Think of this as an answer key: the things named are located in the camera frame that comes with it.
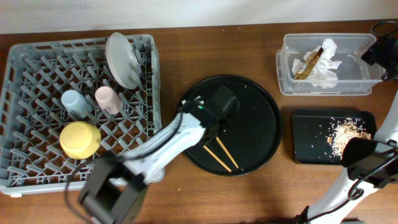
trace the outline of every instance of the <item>gray dish rack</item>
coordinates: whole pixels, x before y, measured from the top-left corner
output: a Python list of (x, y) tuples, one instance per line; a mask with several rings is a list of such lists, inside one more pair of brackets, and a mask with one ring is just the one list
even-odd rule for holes
[[(18, 44), (11, 47), (0, 98), (0, 191), (13, 197), (62, 191), (68, 175), (84, 160), (60, 147), (63, 127), (78, 121), (60, 102), (69, 89), (86, 96), (93, 109), (82, 121), (101, 132), (92, 156), (133, 149), (161, 128), (159, 53), (151, 35), (128, 35), (141, 65), (141, 83), (124, 89), (113, 79), (105, 57), (107, 38)], [(124, 106), (110, 115), (94, 100), (95, 90), (111, 86)], [(80, 189), (88, 165), (70, 188)]]

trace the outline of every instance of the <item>yellow bowl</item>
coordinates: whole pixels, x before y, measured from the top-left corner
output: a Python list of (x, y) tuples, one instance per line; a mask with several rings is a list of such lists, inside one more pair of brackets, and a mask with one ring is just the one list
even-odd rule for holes
[(100, 147), (101, 134), (98, 128), (86, 122), (77, 121), (64, 127), (60, 144), (65, 153), (73, 159), (86, 159)]

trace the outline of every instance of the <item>clear plastic container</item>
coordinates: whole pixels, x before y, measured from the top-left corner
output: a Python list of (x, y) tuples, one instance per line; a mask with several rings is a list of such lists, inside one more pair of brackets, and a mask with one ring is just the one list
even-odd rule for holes
[[(295, 58), (303, 62), (303, 56), (331, 38), (337, 45), (332, 60), (341, 60), (337, 70), (338, 81), (333, 88), (313, 86), (313, 80), (294, 80), (292, 65)], [(283, 95), (368, 95), (372, 86), (381, 82), (385, 70), (377, 64), (368, 65), (361, 56), (376, 42), (371, 34), (286, 34), (282, 49), (277, 52), (276, 65), (280, 92)]]

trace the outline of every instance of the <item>white plate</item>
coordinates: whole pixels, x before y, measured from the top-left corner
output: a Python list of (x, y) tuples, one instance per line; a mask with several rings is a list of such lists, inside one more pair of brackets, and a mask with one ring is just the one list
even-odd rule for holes
[(139, 79), (139, 63), (130, 42), (116, 32), (106, 41), (106, 60), (114, 79), (124, 88), (135, 89)]

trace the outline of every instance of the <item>black rectangular tray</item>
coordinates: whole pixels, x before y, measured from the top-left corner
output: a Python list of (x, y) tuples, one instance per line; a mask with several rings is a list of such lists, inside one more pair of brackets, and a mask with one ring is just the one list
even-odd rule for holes
[(357, 126), (363, 125), (372, 138), (377, 131), (374, 116), (366, 111), (294, 110), (292, 115), (294, 159), (303, 164), (341, 165), (340, 157), (332, 154), (327, 136), (333, 133), (331, 123), (336, 127), (338, 121), (343, 122), (346, 118), (355, 121), (358, 119)]

